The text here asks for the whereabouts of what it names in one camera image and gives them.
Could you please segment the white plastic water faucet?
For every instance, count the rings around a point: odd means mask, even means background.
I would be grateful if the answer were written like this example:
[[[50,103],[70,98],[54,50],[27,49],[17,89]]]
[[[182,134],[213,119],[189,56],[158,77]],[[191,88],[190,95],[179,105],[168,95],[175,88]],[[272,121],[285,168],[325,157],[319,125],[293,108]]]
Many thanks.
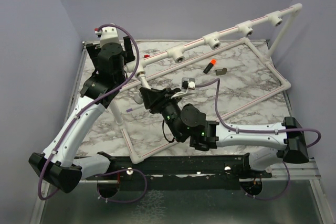
[[[145,76],[145,72],[144,71],[139,71],[135,74],[137,80],[140,82],[141,84],[141,88],[145,88],[145,89],[151,89],[150,85],[148,84],[147,80],[146,80],[146,76]],[[141,91],[139,90],[135,95],[134,95],[134,101],[137,104],[143,104],[143,96]]]

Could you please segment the white pipe frame with fittings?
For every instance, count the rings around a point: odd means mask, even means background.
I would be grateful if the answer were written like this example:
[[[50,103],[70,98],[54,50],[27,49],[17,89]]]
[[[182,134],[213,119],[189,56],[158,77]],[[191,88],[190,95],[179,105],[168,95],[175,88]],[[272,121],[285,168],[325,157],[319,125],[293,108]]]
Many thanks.
[[[301,4],[294,4],[196,41],[174,46],[141,60],[140,71],[145,72],[148,84],[156,88],[168,84],[175,86],[182,77],[192,77],[197,84],[204,83],[205,87],[195,89],[182,104],[194,104],[213,120],[216,119],[215,88],[210,81],[215,75],[204,74],[202,70],[211,59],[217,60],[219,66],[232,67],[234,93],[227,102],[234,105],[234,109],[224,109],[221,116],[221,119],[227,120],[290,88],[290,82],[272,63],[275,46],[264,54],[251,42],[249,34],[256,25],[270,22],[278,26],[283,17],[288,16],[280,31],[284,35],[301,9]],[[196,155],[197,150],[190,147],[189,142],[164,143],[163,137],[159,136],[159,117],[145,112],[144,107],[126,113],[126,107],[131,103],[130,94],[140,85],[136,80],[121,90],[122,96],[117,105],[122,108],[124,122],[115,128],[114,141],[107,146],[108,153],[130,156],[136,162],[153,155]]]

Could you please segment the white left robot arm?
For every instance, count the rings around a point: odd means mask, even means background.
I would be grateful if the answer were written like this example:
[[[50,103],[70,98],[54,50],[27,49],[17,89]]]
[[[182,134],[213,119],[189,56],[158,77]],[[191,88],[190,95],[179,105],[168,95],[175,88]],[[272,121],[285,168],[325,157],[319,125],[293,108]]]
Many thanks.
[[[80,91],[71,116],[50,145],[42,153],[32,153],[29,163],[35,173],[57,189],[71,192],[81,179],[101,175],[110,179],[115,175],[113,157],[100,152],[75,160],[76,152],[94,122],[106,110],[126,81],[124,65],[135,61],[131,38],[124,43],[108,42],[95,49],[88,45],[94,72]]]

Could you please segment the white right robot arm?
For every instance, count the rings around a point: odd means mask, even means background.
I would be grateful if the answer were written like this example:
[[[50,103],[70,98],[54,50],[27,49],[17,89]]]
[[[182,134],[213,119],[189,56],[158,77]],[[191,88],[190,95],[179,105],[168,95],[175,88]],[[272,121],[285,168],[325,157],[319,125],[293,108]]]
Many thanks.
[[[303,129],[295,118],[288,116],[275,124],[224,126],[207,120],[206,114],[190,103],[180,108],[178,92],[179,89],[140,88],[145,108],[162,115],[174,141],[189,140],[190,147],[204,152],[229,146],[259,146],[261,149],[249,153],[248,160],[241,164],[246,177],[254,177],[273,164],[309,161]]]

